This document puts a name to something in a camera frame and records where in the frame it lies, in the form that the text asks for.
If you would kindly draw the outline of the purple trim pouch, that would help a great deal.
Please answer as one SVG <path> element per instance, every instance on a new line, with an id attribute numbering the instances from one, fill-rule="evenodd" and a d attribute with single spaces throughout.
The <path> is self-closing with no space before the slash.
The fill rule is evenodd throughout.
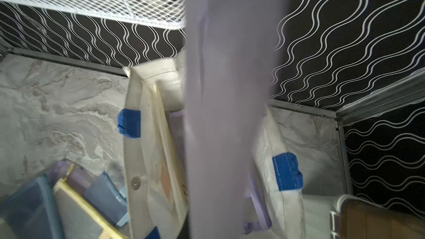
<path id="1" fill-rule="evenodd" d="M 186 0 L 184 127 L 193 239 L 242 233 L 283 0 Z"/>
<path id="2" fill-rule="evenodd" d="M 262 191 L 259 178 L 252 172 L 249 175 L 245 191 L 243 234 L 267 231 L 272 226 L 272 221 L 267 209 L 266 200 Z"/>

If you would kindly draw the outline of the yellow trim mesh pouch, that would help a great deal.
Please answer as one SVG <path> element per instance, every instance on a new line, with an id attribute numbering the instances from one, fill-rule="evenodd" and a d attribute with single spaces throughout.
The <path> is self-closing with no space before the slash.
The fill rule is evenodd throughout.
<path id="1" fill-rule="evenodd" d="M 181 204 L 184 205 L 185 208 L 187 208 L 188 196 L 185 193 L 184 168 L 176 153 L 176 148 L 174 145 L 172 133 L 169 128 L 164 103 L 157 85 L 154 85 L 152 87 L 152 95 L 157 104 L 155 109 L 155 115 L 159 121 L 159 131 L 163 144 L 163 151 L 166 156 L 167 166 L 169 167 L 169 175 L 172 184 L 172 189 L 175 192 L 174 198 L 175 201 L 179 201 Z"/>

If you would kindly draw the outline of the white canvas tote bag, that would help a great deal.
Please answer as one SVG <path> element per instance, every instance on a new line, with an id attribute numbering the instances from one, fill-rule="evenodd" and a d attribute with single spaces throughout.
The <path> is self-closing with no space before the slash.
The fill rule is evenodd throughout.
<path id="1" fill-rule="evenodd" d="M 188 207 L 175 201 L 166 156 L 155 115 L 152 87 L 157 85 L 184 168 L 185 52 L 124 69 L 129 78 L 125 107 L 118 115 L 124 139 L 130 233 L 134 239 L 190 238 Z M 265 110 L 254 149 L 252 172 L 259 178 L 272 226 L 245 239 L 304 239 L 303 177 L 297 157 L 283 140 L 269 108 Z"/>

